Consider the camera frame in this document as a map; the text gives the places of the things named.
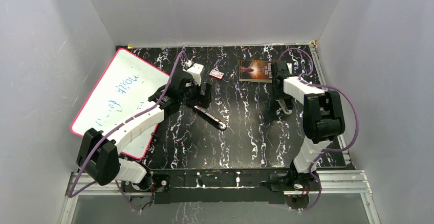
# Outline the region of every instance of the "book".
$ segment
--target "book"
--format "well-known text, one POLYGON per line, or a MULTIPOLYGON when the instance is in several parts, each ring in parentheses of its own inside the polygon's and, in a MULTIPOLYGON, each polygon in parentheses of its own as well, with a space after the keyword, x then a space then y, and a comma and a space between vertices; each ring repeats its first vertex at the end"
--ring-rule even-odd
POLYGON ((268 60, 240 60, 240 81, 272 82, 271 63, 268 60))

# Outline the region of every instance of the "whiteboard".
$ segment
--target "whiteboard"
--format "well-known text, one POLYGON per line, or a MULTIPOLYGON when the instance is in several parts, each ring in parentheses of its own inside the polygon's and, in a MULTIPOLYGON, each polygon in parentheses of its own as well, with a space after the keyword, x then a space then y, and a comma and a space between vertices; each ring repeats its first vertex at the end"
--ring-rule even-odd
MULTIPOLYGON (((119 49, 71 124, 71 132, 83 136, 90 128, 108 132, 152 104, 148 97, 165 85, 169 76, 125 49, 119 49)), ((123 154, 142 159, 149 147, 152 126, 129 143, 123 154)))

